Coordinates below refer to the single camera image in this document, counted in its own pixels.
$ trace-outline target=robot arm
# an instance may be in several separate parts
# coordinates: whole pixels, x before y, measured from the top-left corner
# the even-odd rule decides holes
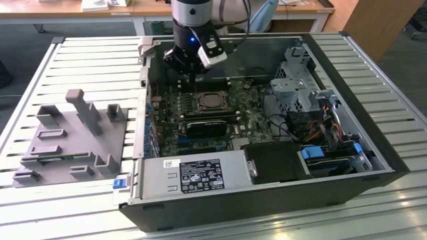
[[[236,25],[240,28],[245,26],[247,33],[261,32],[272,19],[277,1],[171,1],[175,45],[165,52],[164,61],[180,74],[188,75],[189,82],[193,83],[196,75],[204,74],[215,64],[223,62],[227,53],[241,43],[223,46],[216,29]]]

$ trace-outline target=blue plastic tab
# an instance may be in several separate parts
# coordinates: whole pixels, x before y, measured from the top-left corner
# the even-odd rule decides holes
[[[320,158],[324,157],[325,154],[323,153],[321,147],[319,146],[308,146],[300,151],[301,157],[304,159],[309,158]]]
[[[353,149],[357,151],[357,153],[361,153],[363,149],[359,143],[353,144]]]
[[[127,187],[127,179],[117,178],[112,182],[112,189],[124,189]]]
[[[301,158],[303,158],[303,159],[309,158],[309,155],[308,155],[308,152],[305,151],[305,149],[303,149],[303,150],[300,151],[300,154],[301,154]]]

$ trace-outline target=metal bracket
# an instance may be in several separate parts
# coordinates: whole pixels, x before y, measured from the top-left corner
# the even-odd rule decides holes
[[[140,74],[139,74],[139,82],[140,82],[140,87],[147,88],[148,85],[148,67],[141,67],[140,68]]]
[[[139,52],[139,61],[143,62],[144,58],[155,53],[153,38],[152,37],[141,37],[140,44],[137,45]]]

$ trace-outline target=gray floor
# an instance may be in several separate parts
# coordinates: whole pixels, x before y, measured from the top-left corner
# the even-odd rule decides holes
[[[47,24],[45,33],[32,25],[0,25],[0,60],[13,75],[13,82],[0,88],[1,95],[21,95],[32,79],[53,37],[133,36],[131,23]],[[427,115],[427,40],[411,40],[399,34],[379,66],[398,87]],[[0,98],[0,132],[8,122],[19,97]]]
[[[44,29],[37,33],[29,24],[0,25],[0,60],[13,76],[0,96],[24,93],[53,37],[135,36],[131,22],[45,24]],[[19,97],[0,97],[0,133],[19,101]]]

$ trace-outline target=power supply label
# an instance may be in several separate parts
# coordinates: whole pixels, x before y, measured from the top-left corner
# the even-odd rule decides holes
[[[219,159],[181,162],[180,191],[184,194],[224,188],[224,177]]]

